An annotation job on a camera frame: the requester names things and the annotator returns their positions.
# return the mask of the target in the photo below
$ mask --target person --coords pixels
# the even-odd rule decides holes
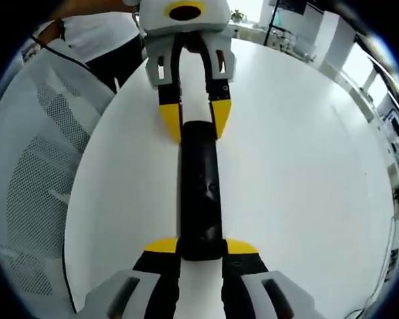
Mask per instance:
[[[49,16],[48,20],[64,19],[75,15],[94,15],[107,12],[135,13],[138,6],[132,7],[124,0],[63,0]]]
[[[60,19],[49,21],[40,25],[33,33],[41,45],[49,45],[55,39],[59,39],[63,33],[63,22]],[[41,50],[40,44],[27,39],[21,47],[23,62],[31,60]]]
[[[63,19],[63,39],[96,77],[116,92],[142,64],[143,42],[131,13]]]

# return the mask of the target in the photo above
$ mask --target yellow circle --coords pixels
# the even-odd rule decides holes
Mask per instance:
[[[199,2],[199,1],[178,1],[174,3],[170,3],[167,7],[166,10],[164,11],[166,14],[166,17],[170,17],[170,12],[172,12],[173,9],[176,9],[178,7],[195,7],[201,11],[201,14],[205,11],[205,3],[204,2]]]

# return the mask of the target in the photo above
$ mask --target white wall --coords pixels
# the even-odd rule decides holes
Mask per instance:
[[[342,17],[325,11],[315,40],[313,66],[320,68],[329,64],[335,70],[341,70],[354,46],[355,34],[356,31]]]
[[[318,35],[315,39],[315,60],[313,61],[314,67],[322,65],[325,56],[327,55],[331,42],[334,39],[335,31],[338,25],[339,16],[335,13],[325,11],[321,25],[318,30]]]
[[[370,73],[370,75],[368,76],[368,78],[366,79],[366,82],[365,82],[365,84],[363,85],[363,89],[365,90],[365,91],[368,91],[369,90],[369,88],[372,86],[372,84],[375,82],[375,79],[376,79],[376,77],[377,77],[377,71],[376,71],[376,69],[375,68],[373,68],[372,69],[372,71],[371,71],[371,73]]]
[[[263,0],[259,21],[259,25],[262,27],[268,26],[272,19],[274,6],[268,5],[268,3],[269,0]],[[323,19],[323,14],[313,9],[311,6],[306,5],[304,15],[279,9],[278,17],[279,18],[276,22],[279,22],[280,27],[291,31],[296,35],[300,35],[310,43],[313,43],[318,34],[319,26],[321,25],[321,21]]]
[[[341,70],[354,44],[356,31],[341,17],[338,19],[334,40],[325,59],[337,70]]]

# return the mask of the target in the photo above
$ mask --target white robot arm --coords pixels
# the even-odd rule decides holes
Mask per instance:
[[[235,70],[232,31],[227,27],[231,18],[227,1],[124,0],[124,3],[139,5],[140,26],[147,34],[148,76],[152,86],[158,88],[160,112],[173,138],[181,141],[179,58],[188,41],[194,42],[203,59],[210,111],[216,136],[220,138],[231,109],[228,81]],[[164,67],[162,78],[160,65]]]
[[[86,297],[69,319],[171,319],[179,295],[180,242],[164,239]],[[325,319],[313,297],[279,271],[267,270],[247,243],[227,240],[222,254],[221,300],[226,319]]]

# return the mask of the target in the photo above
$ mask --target black cable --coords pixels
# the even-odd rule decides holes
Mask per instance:
[[[360,314],[357,317],[355,317],[355,319],[357,319],[364,312],[364,309],[352,310],[344,317],[344,319],[347,319],[351,314],[354,314],[355,312],[358,312],[358,311],[360,311]]]
[[[76,314],[77,309],[74,303],[74,297],[72,297],[71,287],[69,285],[68,275],[67,275],[67,264],[65,263],[65,239],[62,247],[62,269],[64,274],[65,286],[66,289],[68,290],[69,303],[71,304],[72,311]]]
[[[89,73],[93,74],[95,78],[97,78],[97,76],[95,75],[95,73],[93,73],[91,71],[91,69],[89,69],[85,64],[81,63],[80,61],[77,61],[75,58],[71,58],[70,56],[60,53],[60,52],[56,51],[55,49],[52,49],[48,45],[44,45],[43,43],[41,43],[38,40],[38,38],[34,37],[33,35],[30,36],[30,39],[33,40],[34,42],[36,42],[42,49],[46,49],[49,52],[52,52],[53,54],[55,54],[61,58],[64,58],[65,60],[71,61],[72,63],[75,63],[78,66],[81,66],[83,69],[87,70]]]

